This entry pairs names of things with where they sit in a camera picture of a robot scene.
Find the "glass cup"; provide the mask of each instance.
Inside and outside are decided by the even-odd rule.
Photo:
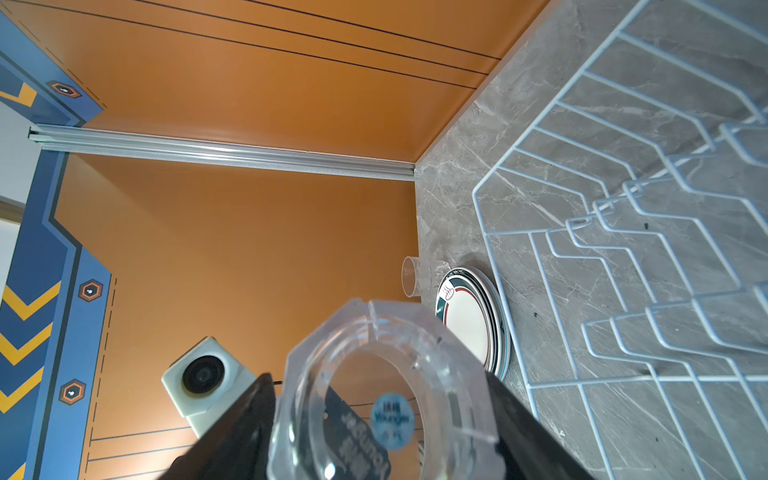
[[[440,286],[442,278],[451,266],[442,260],[406,257],[402,261],[402,291],[407,297],[421,296]]]

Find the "white wire dish rack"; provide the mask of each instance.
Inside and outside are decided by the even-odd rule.
[[[641,0],[473,190],[521,392],[598,478],[768,478],[768,70],[745,56],[768,35],[744,20]]]

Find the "yellow arrow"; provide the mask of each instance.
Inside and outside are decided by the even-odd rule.
[[[58,295],[58,291],[61,289],[61,282],[56,283],[47,292],[40,295],[40,297],[34,302],[27,305],[24,300],[18,298],[18,295],[13,293],[11,287],[6,285],[5,290],[2,293],[2,299],[5,301],[11,309],[19,315],[22,320],[26,320],[33,313],[40,310],[46,303],[50,302]]]
[[[26,107],[31,107],[32,103],[35,101],[35,97],[37,96],[38,96],[38,92],[36,92],[34,88],[30,87],[25,83],[22,83],[22,89],[18,93],[18,97],[15,97],[11,94],[7,94],[4,91],[0,91],[0,97],[7,98],[10,101],[14,101]]]
[[[16,402],[24,398],[24,395],[30,393],[40,381],[43,380],[43,368],[29,377],[26,382],[22,383],[15,392],[9,396],[5,396],[3,392],[0,392],[0,412],[6,413],[12,406],[16,405]]]
[[[49,323],[40,333],[33,336],[22,348],[16,349],[12,343],[6,339],[2,333],[0,333],[0,353],[8,359],[11,365],[16,365],[21,362],[24,357],[32,353],[32,350],[38,348],[45,340],[51,336],[51,330],[53,330],[53,323]]]
[[[26,463],[23,463],[22,466],[16,470],[16,473],[8,477],[8,480],[22,480],[24,478],[24,468],[27,466]]]

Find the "white camera housing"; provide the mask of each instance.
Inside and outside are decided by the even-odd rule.
[[[224,365],[224,375],[210,392],[192,393],[184,387],[184,370],[202,356],[215,356]],[[189,422],[198,438],[232,406],[256,380],[213,337],[206,337],[192,347],[163,374],[163,386],[176,409]]]

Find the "black lens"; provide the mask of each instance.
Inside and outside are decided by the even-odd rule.
[[[218,387],[223,378],[224,364],[215,356],[206,355],[190,363],[181,381],[192,393],[207,393]]]

